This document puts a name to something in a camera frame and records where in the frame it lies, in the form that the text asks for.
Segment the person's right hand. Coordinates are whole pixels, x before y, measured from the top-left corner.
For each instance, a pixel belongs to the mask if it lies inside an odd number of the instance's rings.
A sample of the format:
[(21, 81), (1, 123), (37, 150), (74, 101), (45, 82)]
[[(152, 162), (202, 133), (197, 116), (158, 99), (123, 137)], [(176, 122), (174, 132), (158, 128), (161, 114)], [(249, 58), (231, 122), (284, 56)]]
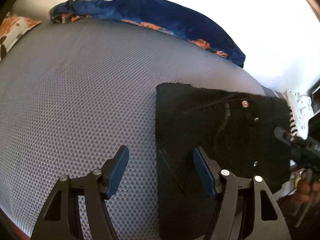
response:
[(292, 215), (298, 207), (308, 202), (310, 202), (309, 210), (319, 206), (319, 180), (314, 180), (311, 183), (307, 177), (308, 172), (303, 171), (295, 192), (279, 201), (279, 206), (284, 217)]

